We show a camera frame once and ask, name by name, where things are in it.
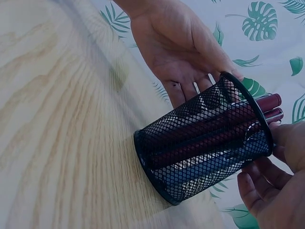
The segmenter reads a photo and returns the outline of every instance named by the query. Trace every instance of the black mesh pen holder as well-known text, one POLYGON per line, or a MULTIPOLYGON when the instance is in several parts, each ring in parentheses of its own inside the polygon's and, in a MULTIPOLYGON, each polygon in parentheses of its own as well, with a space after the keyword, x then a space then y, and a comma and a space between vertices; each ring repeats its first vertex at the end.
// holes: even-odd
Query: black mesh pen holder
POLYGON ((154 188, 178 205, 261 156, 273 140, 254 98, 234 76, 219 82, 134 134, 154 188))

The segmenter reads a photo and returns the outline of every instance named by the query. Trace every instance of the hand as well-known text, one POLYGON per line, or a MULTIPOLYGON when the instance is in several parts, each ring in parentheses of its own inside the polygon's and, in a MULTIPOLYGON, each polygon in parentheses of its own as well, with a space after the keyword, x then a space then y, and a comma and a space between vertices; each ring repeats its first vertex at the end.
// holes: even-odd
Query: hand
POLYGON ((305 224, 305 122, 271 129, 274 156, 294 175, 262 157, 238 175, 239 192, 260 229, 300 229, 305 224))
POLYGON ((131 15, 131 29, 151 71, 162 82, 174 108, 212 85, 226 71, 242 80, 211 31, 178 0, 153 0, 131 15))

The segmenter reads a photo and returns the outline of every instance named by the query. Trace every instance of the wooden surface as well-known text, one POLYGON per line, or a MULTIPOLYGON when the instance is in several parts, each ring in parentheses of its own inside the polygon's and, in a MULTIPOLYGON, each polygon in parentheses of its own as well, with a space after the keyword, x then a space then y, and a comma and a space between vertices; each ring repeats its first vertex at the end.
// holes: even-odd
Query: wooden surface
POLYGON ((223 228, 170 207, 132 135, 170 108, 87 0, 0 0, 0 229, 223 228))

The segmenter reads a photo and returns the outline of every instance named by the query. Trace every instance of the maroon pen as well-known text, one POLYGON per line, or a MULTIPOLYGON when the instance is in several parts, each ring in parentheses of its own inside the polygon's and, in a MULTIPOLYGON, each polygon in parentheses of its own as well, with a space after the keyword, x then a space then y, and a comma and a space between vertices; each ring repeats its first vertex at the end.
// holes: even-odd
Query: maroon pen
MULTIPOLYGON (((264 113, 280 106, 282 100, 279 94, 272 94, 258 98, 256 102, 264 113)), ((238 102, 223 105, 213 110, 201 111, 189 117, 167 120, 165 123, 160 122, 158 125, 162 126, 161 128, 152 126, 145 130, 146 148, 147 150, 163 149, 223 128, 226 125, 236 125, 255 118, 255 116, 248 103, 238 102)))
MULTIPOLYGON (((268 123, 280 121, 284 113, 281 108, 276 108, 272 111, 264 113, 268 123)), ((261 126, 257 119, 251 119, 244 123, 234 126, 228 131, 223 131, 215 135, 198 139, 187 146, 175 148, 161 152, 151 158, 150 165, 153 169, 166 167, 194 156, 209 153, 216 147, 224 146, 232 141, 242 140, 243 138, 250 137, 254 133, 261 131, 261 126)))

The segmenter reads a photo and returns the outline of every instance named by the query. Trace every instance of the pen holder rim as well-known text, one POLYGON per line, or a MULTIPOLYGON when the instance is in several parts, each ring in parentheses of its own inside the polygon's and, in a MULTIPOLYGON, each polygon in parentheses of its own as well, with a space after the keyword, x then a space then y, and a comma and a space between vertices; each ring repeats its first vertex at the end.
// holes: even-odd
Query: pen holder rim
POLYGON ((259 107, 253 96, 245 88, 242 82, 240 82, 235 76, 233 76, 228 72, 221 72, 220 77, 222 76, 227 78, 229 81, 231 81, 234 84, 235 87, 237 87, 237 89, 243 94, 243 97, 248 101, 249 105, 253 109, 257 119, 260 121, 262 127, 264 128, 265 136, 269 146, 269 154, 267 156, 270 156, 274 149, 274 142, 273 142, 271 130, 264 116, 264 113, 262 112, 262 109, 259 107))

